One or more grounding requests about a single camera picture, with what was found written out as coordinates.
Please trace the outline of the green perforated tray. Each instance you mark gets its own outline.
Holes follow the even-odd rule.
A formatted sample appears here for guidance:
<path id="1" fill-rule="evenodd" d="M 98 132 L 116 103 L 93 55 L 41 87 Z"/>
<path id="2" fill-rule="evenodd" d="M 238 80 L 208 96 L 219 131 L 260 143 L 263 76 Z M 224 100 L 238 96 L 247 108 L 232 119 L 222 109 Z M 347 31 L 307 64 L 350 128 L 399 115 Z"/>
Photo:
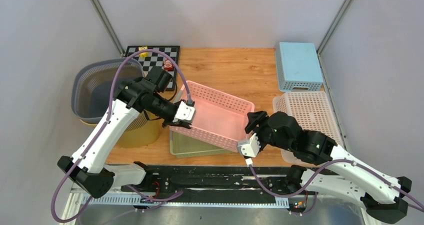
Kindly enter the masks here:
<path id="1" fill-rule="evenodd" d="M 179 159 L 231 153 L 230 150 L 214 146 L 174 131 L 169 132 L 169 151 L 173 156 Z"/>

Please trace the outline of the pink perforated tray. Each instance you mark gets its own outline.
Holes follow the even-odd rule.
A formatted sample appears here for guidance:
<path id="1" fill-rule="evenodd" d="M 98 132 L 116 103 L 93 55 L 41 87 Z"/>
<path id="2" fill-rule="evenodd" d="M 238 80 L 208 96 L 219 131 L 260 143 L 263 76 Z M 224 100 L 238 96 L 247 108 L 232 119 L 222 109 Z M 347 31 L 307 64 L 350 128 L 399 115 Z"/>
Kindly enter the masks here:
<path id="1" fill-rule="evenodd" d="M 195 108 L 191 128 L 169 130 L 236 153 L 237 143 L 250 137 L 245 127 L 254 103 L 194 81 L 187 85 Z"/>

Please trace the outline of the large white perforated basket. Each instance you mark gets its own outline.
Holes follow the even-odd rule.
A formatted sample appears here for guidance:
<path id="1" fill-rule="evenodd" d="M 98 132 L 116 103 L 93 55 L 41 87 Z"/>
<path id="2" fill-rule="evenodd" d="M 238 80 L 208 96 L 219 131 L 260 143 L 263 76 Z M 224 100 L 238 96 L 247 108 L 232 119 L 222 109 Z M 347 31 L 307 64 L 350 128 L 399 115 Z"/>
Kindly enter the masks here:
<path id="1" fill-rule="evenodd" d="M 272 100 L 273 111 L 284 112 L 296 119 L 305 130 L 319 131 L 335 140 L 344 142 L 332 106 L 324 91 L 285 92 Z"/>

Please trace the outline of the blue perforated tray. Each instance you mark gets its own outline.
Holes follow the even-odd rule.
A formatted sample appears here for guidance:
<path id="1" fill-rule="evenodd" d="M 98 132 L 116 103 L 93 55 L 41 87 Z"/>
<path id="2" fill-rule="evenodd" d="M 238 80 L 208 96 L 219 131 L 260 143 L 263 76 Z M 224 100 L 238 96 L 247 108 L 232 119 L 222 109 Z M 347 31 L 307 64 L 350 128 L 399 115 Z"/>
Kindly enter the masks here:
<path id="1" fill-rule="evenodd" d="M 274 56 L 281 92 L 315 92 L 321 89 L 324 78 L 314 43 L 279 42 Z"/>

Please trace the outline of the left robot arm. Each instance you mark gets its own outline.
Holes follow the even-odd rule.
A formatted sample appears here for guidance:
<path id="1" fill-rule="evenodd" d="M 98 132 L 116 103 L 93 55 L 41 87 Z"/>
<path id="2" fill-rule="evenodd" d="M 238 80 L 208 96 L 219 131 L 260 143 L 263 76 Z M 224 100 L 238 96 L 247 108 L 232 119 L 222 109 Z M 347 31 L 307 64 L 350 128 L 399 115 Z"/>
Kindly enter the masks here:
<path id="1" fill-rule="evenodd" d="M 160 94 L 165 91 L 172 76 L 154 67 L 146 77 L 121 82 L 114 91 L 112 104 L 84 144 L 72 154 L 62 156 L 58 167 L 94 199 L 110 189 L 135 185 L 140 191 L 149 191 L 153 178 L 141 162 L 107 165 L 106 158 L 129 125 L 143 112 L 163 119 L 163 127 L 189 129 L 196 114 L 191 99 L 172 103 Z"/>

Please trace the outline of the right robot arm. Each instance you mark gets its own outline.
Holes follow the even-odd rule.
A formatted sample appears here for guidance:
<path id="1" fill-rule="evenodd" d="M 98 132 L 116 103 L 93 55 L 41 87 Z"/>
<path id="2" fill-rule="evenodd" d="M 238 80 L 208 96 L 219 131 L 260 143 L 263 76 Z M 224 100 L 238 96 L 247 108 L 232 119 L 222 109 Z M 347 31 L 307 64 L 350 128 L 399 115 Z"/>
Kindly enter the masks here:
<path id="1" fill-rule="evenodd" d="M 304 191 L 326 194 L 357 205 L 380 222 L 395 224 L 405 218 L 410 205 L 405 200 L 412 181 L 387 175 L 356 158 L 334 139 L 316 130 L 303 129 L 282 111 L 268 115 L 249 112 L 245 132 L 250 138 L 237 144 L 248 168 L 267 145 L 283 149 L 316 170 L 292 165 L 283 180 L 283 198 Z"/>

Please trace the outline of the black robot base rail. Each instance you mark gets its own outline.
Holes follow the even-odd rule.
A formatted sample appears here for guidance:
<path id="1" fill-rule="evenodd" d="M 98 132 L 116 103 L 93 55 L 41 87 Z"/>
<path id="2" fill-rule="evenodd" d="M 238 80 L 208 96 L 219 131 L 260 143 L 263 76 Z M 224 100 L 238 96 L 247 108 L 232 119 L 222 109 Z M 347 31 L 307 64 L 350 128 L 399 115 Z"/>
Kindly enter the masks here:
<path id="1" fill-rule="evenodd" d="M 100 198 L 82 195 L 82 202 L 148 208 L 167 200 L 168 206 L 221 208 L 287 208 L 315 195 L 303 191 L 283 198 L 290 167 L 150 165 L 145 180 L 132 188 L 115 187 Z"/>

